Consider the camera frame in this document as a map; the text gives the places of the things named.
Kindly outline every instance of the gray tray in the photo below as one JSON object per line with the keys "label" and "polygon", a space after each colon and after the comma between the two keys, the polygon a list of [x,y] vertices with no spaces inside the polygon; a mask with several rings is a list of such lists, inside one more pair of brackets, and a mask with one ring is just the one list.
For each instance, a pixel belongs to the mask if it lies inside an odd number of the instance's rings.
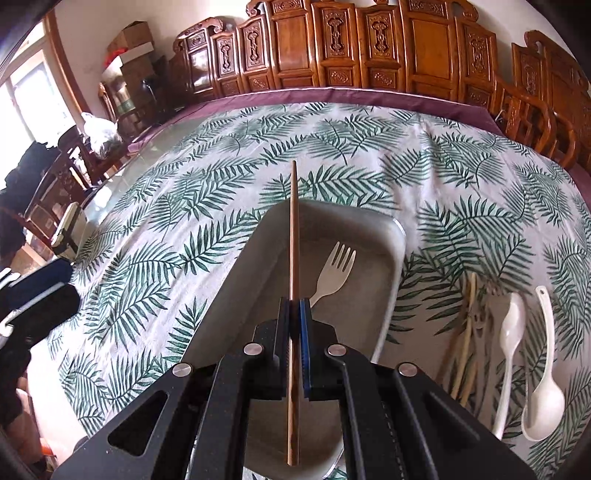
{"label": "gray tray", "polygon": [[[263,217],[212,302],[183,361],[194,367],[217,362],[229,349],[252,339],[255,326],[277,317],[288,296],[289,203]],[[330,323],[339,342],[377,362],[394,310],[406,248],[400,224],[372,210],[302,200],[300,202],[300,291],[311,297],[337,241],[357,250],[345,285],[321,299],[315,320]],[[323,478],[342,450],[339,406],[309,402],[300,392],[300,464],[285,462],[287,403],[253,401],[245,466],[273,480]]]}

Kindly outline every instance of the cardboard box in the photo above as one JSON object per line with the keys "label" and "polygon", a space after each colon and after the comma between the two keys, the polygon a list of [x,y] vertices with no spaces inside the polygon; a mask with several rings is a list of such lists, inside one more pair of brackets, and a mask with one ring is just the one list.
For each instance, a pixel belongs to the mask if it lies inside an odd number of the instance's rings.
{"label": "cardboard box", "polygon": [[154,44],[152,38],[152,32],[147,22],[133,22],[125,27],[119,34],[113,39],[113,41],[107,47],[109,55],[113,54],[114,51],[120,48],[132,48],[139,47],[144,43]]}

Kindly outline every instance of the leaf-print tablecloth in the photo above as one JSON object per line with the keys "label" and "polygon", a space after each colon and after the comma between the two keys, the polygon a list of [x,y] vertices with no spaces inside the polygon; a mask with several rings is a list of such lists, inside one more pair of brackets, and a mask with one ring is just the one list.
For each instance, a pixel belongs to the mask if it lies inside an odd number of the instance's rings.
{"label": "leaf-print tablecloth", "polygon": [[408,235],[382,363],[436,371],[467,273],[525,294],[534,381],[545,333],[533,296],[549,286],[554,373],[566,413],[545,441],[521,436],[516,367],[505,441],[540,478],[572,451],[591,408],[591,217],[569,175],[528,148],[419,113],[334,103],[224,112],[146,171],[82,246],[79,314],[48,339],[81,424],[93,434],[177,362],[265,211],[288,197],[371,208]]}

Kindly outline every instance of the wall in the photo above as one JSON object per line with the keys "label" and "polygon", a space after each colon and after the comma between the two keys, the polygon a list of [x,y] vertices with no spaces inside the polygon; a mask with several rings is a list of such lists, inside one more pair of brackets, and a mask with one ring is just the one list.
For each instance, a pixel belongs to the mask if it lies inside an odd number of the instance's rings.
{"label": "wall", "polygon": [[[105,116],[97,88],[106,47],[135,20],[147,21],[158,54],[171,57],[172,43],[183,29],[207,17],[246,18],[247,0],[62,0],[56,6],[60,36],[80,90],[93,114]],[[354,0],[360,7],[373,0]],[[511,43],[524,45],[527,30],[540,30],[566,47],[556,30],[526,0],[472,0],[479,23],[496,33],[501,74],[511,80]]]}

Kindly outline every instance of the white ladle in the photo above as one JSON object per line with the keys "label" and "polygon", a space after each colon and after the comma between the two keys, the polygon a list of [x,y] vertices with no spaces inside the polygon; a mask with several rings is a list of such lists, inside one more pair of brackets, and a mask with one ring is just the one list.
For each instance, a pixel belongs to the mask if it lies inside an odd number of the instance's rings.
{"label": "white ladle", "polygon": [[554,362],[554,315],[552,302],[546,287],[537,287],[535,292],[542,305],[546,325],[546,365],[542,380],[525,399],[525,407],[521,414],[521,431],[531,442],[539,442],[548,437],[560,423],[564,414],[564,394],[554,378],[552,364]]}

